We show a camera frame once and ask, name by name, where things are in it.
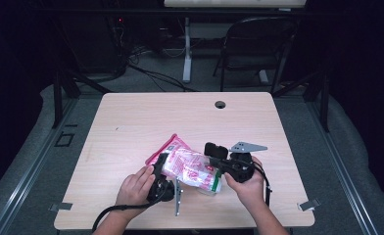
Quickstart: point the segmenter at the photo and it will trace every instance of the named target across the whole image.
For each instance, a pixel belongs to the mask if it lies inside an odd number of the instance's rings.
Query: dark background
[[[303,19],[283,79],[300,79],[317,70],[329,55],[336,55],[329,73],[330,93],[360,132],[369,168],[384,191],[384,2],[312,0],[307,7],[312,12],[349,12],[349,17],[342,21]],[[110,73],[121,69],[121,48],[105,31],[104,22],[99,23],[103,20],[67,18],[59,22],[59,32],[47,18],[30,12],[25,1],[0,0],[0,178],[38,118],[43,102],[39,92],[52,84],[60,68]],[[78,35],[72,34],[72,24],[80,29]],[[133,30],[141,33],[141,28]],[[81,49],[78,45],[91,34],[99,34],[95,38],[98,48],[91,53],[95,57],[89,52],[76,57],[71,49]],[[72,38],[73,46],[64,42],[64,35]],[[144,42],[154,43],[147,38]],[[159,50],[159,44],[150,47],[154,46]]]

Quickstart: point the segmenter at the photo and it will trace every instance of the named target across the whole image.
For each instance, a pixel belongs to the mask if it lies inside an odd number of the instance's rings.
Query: grommet hole
[[[225,108],[225,102],[223,102],[223,101],[216,101],[216,107],[218,108],[218,109],[223,109],[223,108]]]

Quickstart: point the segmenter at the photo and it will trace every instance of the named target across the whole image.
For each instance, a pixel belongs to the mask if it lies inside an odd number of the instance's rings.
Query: wooden table
[[[224,109],[215,106],[225,103]],[[238,141],[264,145],[254,152],[272,187],[270,207],[284,226],[310,226],[308,200],[277,110],[268,93],[121,93],[107,94],[85,141],[64,203],[55,220],[59,230],[90,229],[97,215],[112,206],[122,181],[177,135],[203,153],[206,142],[227,148]],[[133,219],[128,229],[250,228],[256,224],[222,177],[215,196],[182,184],[180,215],[174,202],[158,203]]]

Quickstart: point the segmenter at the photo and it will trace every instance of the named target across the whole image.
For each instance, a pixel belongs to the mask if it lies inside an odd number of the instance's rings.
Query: right hand
[[[262,165],[256,157],[253,157],[253,161]],[[243,183],[235,181],[227,172],[224,175],[226,183],[237,193],[238,199],[247,210],[266,206],[264,201],[264,179],[258,171],[255,170],[253,177]]]

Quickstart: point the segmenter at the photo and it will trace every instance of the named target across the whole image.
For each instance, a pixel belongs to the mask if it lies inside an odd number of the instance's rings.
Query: red and white bag
[[[146,160],[146,165],[153,165],[161,153],[168,153],[162,169],[163,175],[177,178],[187,185],[198,187],[208,193],[220,191],[221,181],[218,169],[210,166],[207,156],[191,150],[177,134],[173,134],[158,152]]]

